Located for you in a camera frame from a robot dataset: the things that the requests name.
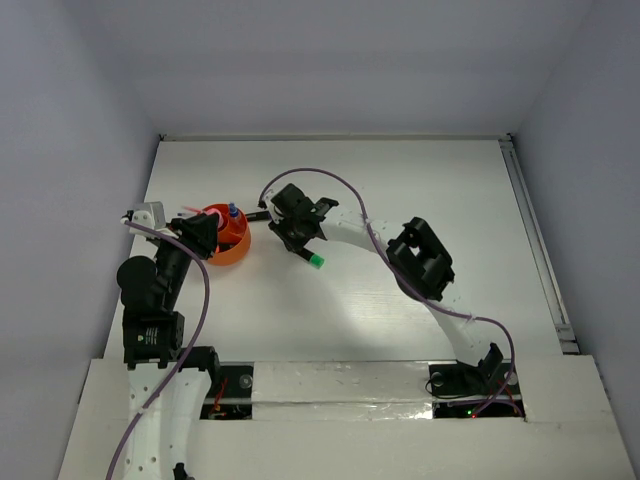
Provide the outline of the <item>pink patterned tube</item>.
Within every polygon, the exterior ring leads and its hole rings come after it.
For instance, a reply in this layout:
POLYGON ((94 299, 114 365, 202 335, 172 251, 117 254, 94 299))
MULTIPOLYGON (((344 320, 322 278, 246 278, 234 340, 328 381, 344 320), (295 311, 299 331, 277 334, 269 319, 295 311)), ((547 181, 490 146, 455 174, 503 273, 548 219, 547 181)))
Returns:
POLYGON ((224 227, 225 219, 224 219, 224 216, 220 212, 219 209, 217 209, 217 208, 210 209, 210 210, 207 211, 207 215, 216 218, 216 228, 217 228, 217 230, 221 230, 224 227))

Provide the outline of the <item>red gel pen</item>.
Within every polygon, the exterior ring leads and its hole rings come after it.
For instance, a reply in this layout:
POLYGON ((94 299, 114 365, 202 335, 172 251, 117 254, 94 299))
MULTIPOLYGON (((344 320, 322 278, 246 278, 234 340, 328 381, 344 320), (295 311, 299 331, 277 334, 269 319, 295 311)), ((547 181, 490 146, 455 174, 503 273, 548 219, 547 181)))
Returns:
POLYGON ((181 208, 182 208, 184 211, 188 211, 188 212, 191 212, 191 213, 194 213, 194 214, 202 213, 202 210, 201 210, 201 209, 199 209, 199 208, 196 208, 196 207, 191 207, 191 206, 183 205, 181 208))

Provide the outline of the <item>orange round organizer container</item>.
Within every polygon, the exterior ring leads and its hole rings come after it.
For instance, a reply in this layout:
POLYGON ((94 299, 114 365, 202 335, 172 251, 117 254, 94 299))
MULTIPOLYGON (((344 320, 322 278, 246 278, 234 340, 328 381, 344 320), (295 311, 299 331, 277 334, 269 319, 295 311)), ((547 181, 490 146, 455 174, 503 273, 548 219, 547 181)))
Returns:
POLYGON ((218 247, 208 262, 215 266, 231 266, 240 262, 251 246, 251 232, 245 214, 240 210, 242 220, 239 224, 229 218, 228 204, 213 204, 202 209, 202 213, 217 208, 224 216, 224 227, 218 230, 218 247))

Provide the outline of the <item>purple cap highlighter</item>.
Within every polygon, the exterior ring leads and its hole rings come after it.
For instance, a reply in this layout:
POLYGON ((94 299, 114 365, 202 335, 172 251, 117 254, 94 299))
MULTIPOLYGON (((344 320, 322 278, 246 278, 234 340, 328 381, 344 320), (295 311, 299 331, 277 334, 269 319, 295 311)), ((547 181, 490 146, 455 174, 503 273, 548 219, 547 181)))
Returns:
POLYGON ((262 222, 271 220, 271 215, 268 211, 247 213, 245 217, 248 222, 262 222))

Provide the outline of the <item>green cap highlighter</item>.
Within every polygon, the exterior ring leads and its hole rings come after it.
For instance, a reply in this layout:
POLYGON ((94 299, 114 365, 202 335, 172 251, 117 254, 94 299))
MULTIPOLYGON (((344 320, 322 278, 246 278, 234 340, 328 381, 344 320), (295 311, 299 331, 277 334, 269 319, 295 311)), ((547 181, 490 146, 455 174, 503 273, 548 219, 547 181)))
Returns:
POLYGON ((316 253, 313 253, 307 249, 304 249, 300 256, 308 263, 310 264, 312 267, 316 268, 316 269, 320 269, 324 263, 325 260, 323 257, 319 256, 316 253))

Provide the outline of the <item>clear spray bottle blue cap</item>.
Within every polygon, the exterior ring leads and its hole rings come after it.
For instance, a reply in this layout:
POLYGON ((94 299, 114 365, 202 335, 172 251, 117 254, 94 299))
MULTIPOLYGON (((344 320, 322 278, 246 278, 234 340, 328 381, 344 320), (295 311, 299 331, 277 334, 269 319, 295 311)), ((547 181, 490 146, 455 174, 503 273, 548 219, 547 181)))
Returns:
POLYGON ((230 202, 228 204, 228 211, 230 220, 236 224, 239 224, 242 220, 242 215, 238 207, 233 202, 230 202))

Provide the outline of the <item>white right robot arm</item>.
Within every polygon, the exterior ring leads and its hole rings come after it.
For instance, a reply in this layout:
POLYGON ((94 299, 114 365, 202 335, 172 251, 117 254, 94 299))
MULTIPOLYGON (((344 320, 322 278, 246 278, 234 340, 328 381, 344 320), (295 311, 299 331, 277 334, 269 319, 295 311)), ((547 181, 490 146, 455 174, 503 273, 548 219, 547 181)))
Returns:
POLYGON ((269 228, 300 257, 312 256, 307 244, 314 239, 379 254, 399 288, 426 306, 452 346, 455 363, 431 373, 432 391, 462 398, 491 392, 504 356, 464 306, 454 285, 452 257, 425 220, 371 220, 333 199, 314 202, 291 183, 279 192, 267 190, 259 205, 269 211, 269 228))

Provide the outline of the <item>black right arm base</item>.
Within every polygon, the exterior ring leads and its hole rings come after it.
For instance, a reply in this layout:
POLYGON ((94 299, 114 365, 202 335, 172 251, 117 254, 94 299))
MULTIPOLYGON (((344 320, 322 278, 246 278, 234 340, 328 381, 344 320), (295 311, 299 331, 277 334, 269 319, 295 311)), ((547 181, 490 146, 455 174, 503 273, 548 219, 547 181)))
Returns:
POLYGON ((517 372, 503 362, 487 380, 475 369, 458 363, 429 366, 425 390, 431 396, 435 419, 524 418, 517 372))

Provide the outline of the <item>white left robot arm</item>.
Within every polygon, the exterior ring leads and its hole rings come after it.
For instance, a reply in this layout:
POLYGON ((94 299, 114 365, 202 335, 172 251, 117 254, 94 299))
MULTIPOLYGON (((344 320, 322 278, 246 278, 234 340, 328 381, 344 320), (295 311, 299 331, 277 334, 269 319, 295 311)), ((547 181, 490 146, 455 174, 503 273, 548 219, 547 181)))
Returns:
POLYGON ((190 266, 218 247, 221 215, 199 213, 170 222, 145 210, 129 211, 122 224, 145 237, 154 257, 133 256, 117 271, 124 307, 122 339, 129 382, 129 424, 106 476, 118 465, 126 479, 190 479, 187 449, 206 395, 221 383, 217 352, 184 338, 185 318, 175 305, 190 266))

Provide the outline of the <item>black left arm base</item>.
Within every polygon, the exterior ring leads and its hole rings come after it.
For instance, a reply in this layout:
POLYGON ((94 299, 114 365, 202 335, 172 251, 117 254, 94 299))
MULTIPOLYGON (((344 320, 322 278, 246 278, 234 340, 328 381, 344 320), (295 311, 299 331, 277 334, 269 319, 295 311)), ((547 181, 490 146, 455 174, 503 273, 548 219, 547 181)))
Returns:
POLYGON ((254 364, 223 364, 220 379, 207 393, 201 420, 250 420, 252 418, 252 388, 254 364))

